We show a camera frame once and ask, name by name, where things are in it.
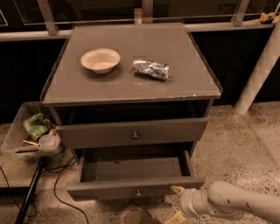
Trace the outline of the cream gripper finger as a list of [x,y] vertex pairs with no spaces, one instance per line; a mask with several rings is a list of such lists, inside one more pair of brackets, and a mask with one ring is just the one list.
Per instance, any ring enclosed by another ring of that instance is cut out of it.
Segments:
[[164,224],[183,224],[186,216],[179,210],[174,210]]
[[181,195],[186,189],[182,186],[172,185],[171,190],[175,192],[177,195]]

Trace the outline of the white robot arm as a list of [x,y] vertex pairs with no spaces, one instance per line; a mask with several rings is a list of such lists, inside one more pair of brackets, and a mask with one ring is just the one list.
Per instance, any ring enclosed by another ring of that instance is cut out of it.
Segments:
[[280,224],[280,197],[243,190],[227,182],[213,182],[207,189],[185,189],[173,185],[179,209],[174,209],[164,224],[182,224],[188,217],[209,215],[230,221],[253,214],[272,224]]

